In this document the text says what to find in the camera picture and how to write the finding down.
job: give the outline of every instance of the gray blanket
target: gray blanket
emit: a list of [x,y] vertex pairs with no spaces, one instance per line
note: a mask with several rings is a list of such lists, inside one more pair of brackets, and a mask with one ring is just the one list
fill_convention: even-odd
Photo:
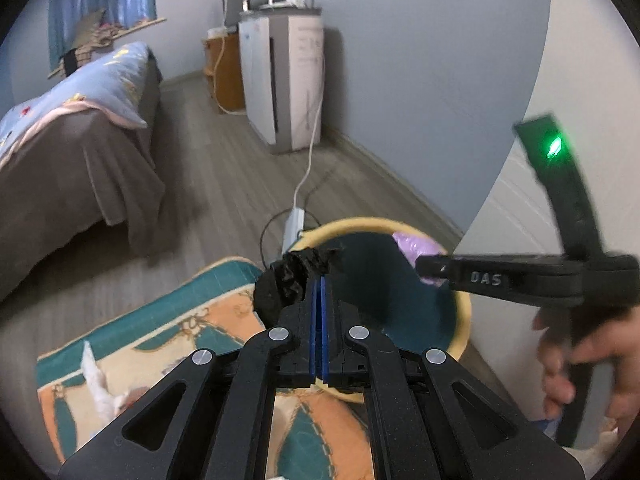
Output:
[[124,130],[98,110],[55,120],[0,171],[0,301],[33,266],[100,220],[127,222],[139,254],[152,249],[164,185],[149,153],[160,75],[150,60],[140,115]]

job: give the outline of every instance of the wooden floor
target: wooden floor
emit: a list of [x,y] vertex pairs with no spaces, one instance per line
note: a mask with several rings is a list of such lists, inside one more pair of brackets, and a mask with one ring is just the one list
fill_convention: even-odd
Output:
[[[199,78],[162,89],[153,151],[167,184],[161,251],[135,256],[125,226],[98,224],[38,264],[0,308],[0,406],[49,472],[58,462],[36,396],[37,356],[168,293],[220,258],[239,254],[259,262],[260,232],[291,206],[307,158],[306,152],[269,154],[245,117],[217,115]],[[458,241],[426,206],[398,193],[395,182],[340,144],[315,150],[302,202],[323,223],[382,216],[427,232],[447,249]],[[265,236],[268,260],[277,256],[283,224],[274,222]],[[472,348],[463,363],[499,388]]]

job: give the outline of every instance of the black cable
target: black cable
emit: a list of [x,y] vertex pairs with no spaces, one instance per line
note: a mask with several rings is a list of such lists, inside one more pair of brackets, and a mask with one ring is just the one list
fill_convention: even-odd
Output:
[[[264,226],[264,229],[262,229],[262,232],[260,233],[260,241],[258,242],[258,248],[260,249],[260,259],[262,260],[262,266],[264,267],[264,269],[267,269],[267,263],[264,261],[264,251],[262,250],[262,242],[264,241],[264,235],[267,232],[267,229],[269,228],[271,223],[275,219],[281,217],[282,215],[284,215],[284,213],[288,213],[289,211],[291,211],[290,207],[288,207],[286,209],[283,209],[279,213],[276,213],[271,218],[269,218],[269,221],[266,223],[266,225]],[[311,217],[311,219],[314,222],[316,222],[317,227],[320,227],[322,225],[322,223],[318,220],[318,218],[316,218],[316,215],[314,215],[313,213],[311,213],[309,211],[305,211],[305,215],[309,215]]]

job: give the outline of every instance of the finger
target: finger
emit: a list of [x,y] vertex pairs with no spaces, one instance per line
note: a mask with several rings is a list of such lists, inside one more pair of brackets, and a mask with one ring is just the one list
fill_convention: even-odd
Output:
[[548,324],[544,321],[543,316],[540,313],[541,313],[541,310],[538,311],[538,313],[536,314],[536,317],[533,318],[533,321],[531,322],[532,330],[542,330],[548,327]]
[[638,408],[640,408],[640,396],[638,394],[614,394],[607,409],[607,416],[616,420],[634,418]]
[[571,362],[587,363],[630,354],[638,346],[638,339],[638,323],[628,319],[607,321],[578,343],[571,354]]
[[564,354],[562,348],[546,337],[546,334],[540,338],[538,345],[538,361],[545,367],[545,371],[549,375],[556,375],[564,366]]
[[616,393],[640,394],[640,356],[638,354],[618,359]]
[[575,397],[575,386],[562,375],[545,375],[542,389],[548,397],[560,404],[569,404]]
[[562,407],[550,397],[545,397],[543,402],[546,420],[556,420],[562,415]]
[[631,425],[636,420],[636,415],[626,416],[618,420],[618,439],[619,440],[621,440],[622,437],[626,435],[626,432],[629,430],[629,428],[631,428]]

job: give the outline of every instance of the window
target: window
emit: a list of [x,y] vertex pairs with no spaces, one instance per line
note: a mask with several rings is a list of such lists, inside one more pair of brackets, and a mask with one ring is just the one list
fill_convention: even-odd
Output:
[[108,41],[117,32],[157,17],[156,0],[49,0],[51,69],[69,50],[93,41],[97,30]]

